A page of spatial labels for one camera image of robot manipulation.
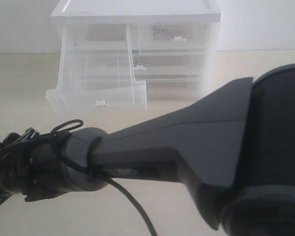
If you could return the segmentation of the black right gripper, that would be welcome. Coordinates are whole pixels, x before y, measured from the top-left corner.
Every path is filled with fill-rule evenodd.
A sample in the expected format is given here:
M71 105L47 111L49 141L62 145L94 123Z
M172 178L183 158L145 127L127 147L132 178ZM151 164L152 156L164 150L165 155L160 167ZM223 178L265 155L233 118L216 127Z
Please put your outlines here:
M0 206L14 194L35 202L71 191L67 166L58 157L69 135L68 130L40 134L29 128L0 141Z

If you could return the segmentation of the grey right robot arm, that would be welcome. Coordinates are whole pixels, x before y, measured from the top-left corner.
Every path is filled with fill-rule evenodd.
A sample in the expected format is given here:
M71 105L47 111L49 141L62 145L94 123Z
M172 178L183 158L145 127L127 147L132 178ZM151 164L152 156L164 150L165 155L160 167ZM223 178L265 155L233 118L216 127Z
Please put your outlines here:
M180 182L200 215L229 236L295 236L295 64L232 80L196 103L115 133L67 121L0 142L0 205L110 184L118 178Z

